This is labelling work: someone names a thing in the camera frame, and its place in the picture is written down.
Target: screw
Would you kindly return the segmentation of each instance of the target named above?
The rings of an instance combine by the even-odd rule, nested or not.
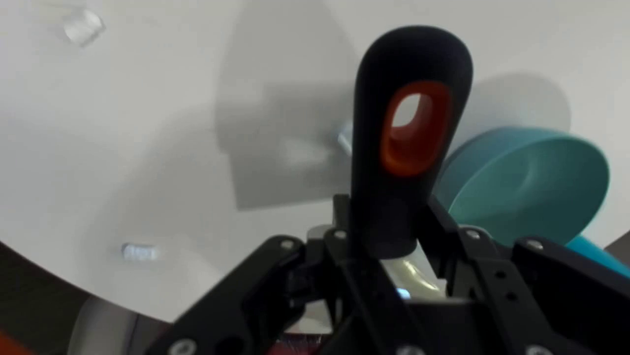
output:
[[[527,240],[527,246],[529,246],[529,248],[535,248],[535,250],[543,250],[543,248],[545,248],[539,240],[533,240],[533,238]]]
[[[169,347],[169,355],[195,355],[197,343],[191,339],[179,339]]]
[[[293,242],[293,240],[289,240],[289,238],[285,238],[285,240],[281,240],[281,242],[279,242],[279,246],[281,246],[281,248],[285,248],[285,250],[291,250],[291,248],[293,248],[293,244],[295,244],[295,242]]]
[[[529,345],[525,349],[525,355],[553,355],[547,347],[541,347],[541,345]]]
[[[401,345],[397,347],[395,355],[425,355],[425,351],[415,345]]]
[[[478,230],[474,230],[474,228],[466,228],[466,234],[468,234],[470,238],[474,238],[474,240],[480,238]]]
[[[336,238],[346,238],[346,232],[344,230],[334,230],[332,232]]]

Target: gray floor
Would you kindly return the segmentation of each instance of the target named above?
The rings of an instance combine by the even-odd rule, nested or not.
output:
[[[86,295],[0,244],[0,329],[41,355],[65,355]]]

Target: white table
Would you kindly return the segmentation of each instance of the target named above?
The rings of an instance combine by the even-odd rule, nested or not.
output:
[[[612,167],[586,234],[630,226],[630,2],[92,0],[106,31],[82,49],[47,2],[80,4],[0,2],[0,240],[114,303],[175,319],[265,236],[328,222],[358,59],[403,23],[472,51],[454,146],[502,124],[584,136]]]

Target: black rubber handle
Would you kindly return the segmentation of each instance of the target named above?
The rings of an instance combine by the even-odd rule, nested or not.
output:
[[[350,232],[370,256],[415,248],[427,203],[472,82],[466,45],[437,27],[399,27],[372,43],[354,90]],[[421,94],[415,118],[393,128],[395,106]]]

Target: teal bowl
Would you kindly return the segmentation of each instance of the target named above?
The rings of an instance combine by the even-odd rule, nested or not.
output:
[[[531,234],[569,242],[606,189],[608,163],[592,144],[553,130],[498,128],[460,146],[433,193],[458,224],[478,224],[512,246]]]

